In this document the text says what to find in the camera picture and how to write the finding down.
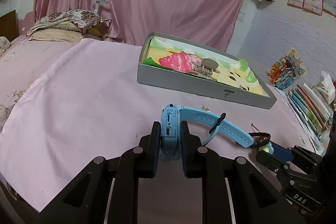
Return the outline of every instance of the blue object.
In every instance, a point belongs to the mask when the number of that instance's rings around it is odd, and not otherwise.
[[[288,162],[288,161],[292,161],[294,159],[294,156],[289,149],[284,148],[281,145],[278,145],[278,144],[273,143],[273,142],[270,142],[270,143],[272,143],[272,147],[274,149],[273,156],[276,159],[278,159],[282,162]]]
[[[161,158],[166,160],[177,160],[180,158],[181,121],[195,121],[213,126],[219,118],[221,116],[209,111],[180,105],[167,105],[161,114]],[[209,143],[218,131],[229,136],[245,148],[253,144],[253,138],[248,133],[233,123],[222,120],[220,125],[216,126],[211,132],[209,138],[202,142],[202,145],[205,146]]]

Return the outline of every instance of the painting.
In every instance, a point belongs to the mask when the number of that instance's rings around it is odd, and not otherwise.
[[[291,49],[273,64],[267,75],[272,85],[279,90],[285,90],[302,77],[305,71],[305,66],[300,57],[294,49]]]
[[[233,60],[187,43],[154,37],[142,63],[268,96],[246,60]]]

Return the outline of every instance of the smartwatch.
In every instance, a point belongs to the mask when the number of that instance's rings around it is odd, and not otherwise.
[[[161,143],[160,157],[164,160],[177,160],[181,157],[181,121],[195,121],[211,126],[209,138],[202,142],[205,146],[219,132],[229,136],[242,147],[253,145],[253,138],[235,126],[233,123],[224,120],[224,113],[219,116],[210,111],[200,110],[180,105],[167,105],[161,114]]]

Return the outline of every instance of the gray box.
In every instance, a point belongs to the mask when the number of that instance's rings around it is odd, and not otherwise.
[[[269,90],[269,88],[265,85],[265,83],[258,77],[258,75],[254,74],[257,78],[259,84],[263,88],[263,90],[268,94],[267,96],[255,94],[246,90],[242,90],[230,85],[225,85],[222,83],[218,83],[215,81],[210,81],[207,79],[203,79],[200,77],[192,76],[189,74],[181,73],[174,70],[166,70],[158,67],[153,67],[150,65],[144,65],[142,62],[146,59],[147,51],[149,48],[149,44],[153,37],[162,37],[175,41],[179,41],[182,43],[190,44],[199,48],[203,48],[205,50],[216,52],[220,55],[224,55],[233,60],[239,60],[238,58],[227,54],[225,52],[221,52],[216,50],[215,48],[211,48],[187,39],[183,39],[180,37],[174,37],[172,35],[152,32],[150,33],[144,45],[142,46],[142,50],[139,58],[138,65],[138,75],[137,81],[138,83],[145,85],[158,86],[160,88],[171,89],[171,90],[179,90],[187,93],[193,93],[201,96],[217,98],[221,100],[231,101],[235,103],[251,105],[261,108],[270,109],[274,103],[277,101],[275,95]]]

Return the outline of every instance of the wooden headboard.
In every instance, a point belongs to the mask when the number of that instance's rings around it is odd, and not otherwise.
[[[16,11],[13,10],[0,17],[0,37],[7,37],[9,42],[12,42],[18,36]]]

